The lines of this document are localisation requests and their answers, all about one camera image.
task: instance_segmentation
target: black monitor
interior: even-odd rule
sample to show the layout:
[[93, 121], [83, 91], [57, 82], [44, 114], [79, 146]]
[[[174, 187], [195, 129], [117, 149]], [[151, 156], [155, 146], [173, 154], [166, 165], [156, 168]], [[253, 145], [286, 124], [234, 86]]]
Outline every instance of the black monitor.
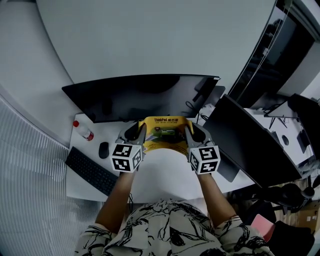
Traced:
[[218, 101], [203, 127], [211, 134], [220, 153], [260, 187], [301, 178], [280, 143], [229, 96], [224, 95]]
[[186, 74], [132, 75], [82, 82], [62, 90], [94, 123], [150, 116], [194, 118], [219, 79]]
[[288, 106], [298, 116], [303, 130], [297, 137], [304, 152], [311, 146], [316, 159], [320, 159], [320, 106], [319, 103], [298, 94], [288, 99]]

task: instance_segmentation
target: black keyboard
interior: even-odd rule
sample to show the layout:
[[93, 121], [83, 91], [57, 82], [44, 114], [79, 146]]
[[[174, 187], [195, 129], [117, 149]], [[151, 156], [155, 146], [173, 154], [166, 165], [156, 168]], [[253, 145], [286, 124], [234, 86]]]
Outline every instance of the black keyboard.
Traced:
[[107, 196], [111, 194], [118, 179], [118, 176], [92, 161], [74, 146], [71, 148], [65, 164], [81, 178]]

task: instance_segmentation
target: black mouse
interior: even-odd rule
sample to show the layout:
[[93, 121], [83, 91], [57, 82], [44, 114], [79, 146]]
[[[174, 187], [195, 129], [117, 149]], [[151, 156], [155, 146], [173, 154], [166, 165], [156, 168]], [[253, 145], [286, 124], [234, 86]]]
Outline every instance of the black mouse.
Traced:
[[99, 147], [99, 157], [101, 159], [106, 159], [109, 156], [109, 143], [102, 142]]
[[282, 135], [282, 140], [283, 140], [284, 145], [286, 145], [286, 146], [289, 145], [289, 140], [286, 136]]

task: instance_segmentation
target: desk surface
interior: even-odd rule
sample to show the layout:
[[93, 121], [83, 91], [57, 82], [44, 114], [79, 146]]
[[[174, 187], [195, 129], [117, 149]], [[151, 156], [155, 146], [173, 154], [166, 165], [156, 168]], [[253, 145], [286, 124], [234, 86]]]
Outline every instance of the desk surface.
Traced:
[[[252, 114], [262, 126], [269, 128], [271, 118], [263, 117], [263, 115], [260, 114], [253, 114], [252, 110], [248, 110], [248, 112]], [[92, 141], [86, 141], [77, 132], [72, 130], [70, 148], [75, 146], [93, 161], [118, 176], [119, 173], [112, 170], [109, 157], [106, 159], [99, 158], [98, 151], [101, 142], [108, 142], [110, 145], [114, 143], [120, 130], [125, 128], [128, 123], [107, 122], [94, 124], [85, 114], [77, 114], [75, 118], [88, 125], [94, 133], [94, 138]], [[290, 123], [286, 124], [288, 126], [287, 129], [276, 119], [270, 131], [277, 131], [280, 143], [283, 145], [285, 151], [292, 158], [293, 162], [298, 164], [311, 156], [311, 151], [307, 150], [305, 154], [302, 154], [299, 144], [297, 144], [298, 142], [295, 143], [296, 139], [294, 139], [297, 137], [301, 127], [299, 123], [296, 125], [292, 120], [289, 120], [289, 122]], [[282, 135], [286, 135], [290, 140], [288, 146], [285, 146], [281, 140]], [[233, 182], [228, 182], [218, 172], [212, 175], [222, 193], [238, 190], [254, 184], [241, 170]], [[135, 203], [151, 203], [159, 199], [191, 200], [203, 197], [198, 179], [195, 173], [191, 171], [187, 158], [170, 149], [157, 149], [147, 153], [143, 162], [140, 164], [139, 171], [136, 173], [131, 193]], [[83, 180], [69, 167], [67, 167], [66, 174], [66, 195], [68, 197], [93, 201], [105, 201], [107, 199], [106, 195]]]

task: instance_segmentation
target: patterned shirt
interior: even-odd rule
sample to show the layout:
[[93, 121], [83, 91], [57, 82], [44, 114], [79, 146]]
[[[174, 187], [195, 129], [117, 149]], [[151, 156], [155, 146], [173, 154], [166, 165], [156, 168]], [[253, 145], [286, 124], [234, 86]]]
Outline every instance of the patterned shirt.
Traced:
[[236, 216], [212, 228], [210, 220], [185, 202], [146, 204], [128, 217], [118, 234], [90, 225], [75, 256], [273, 256], [265, 240]]

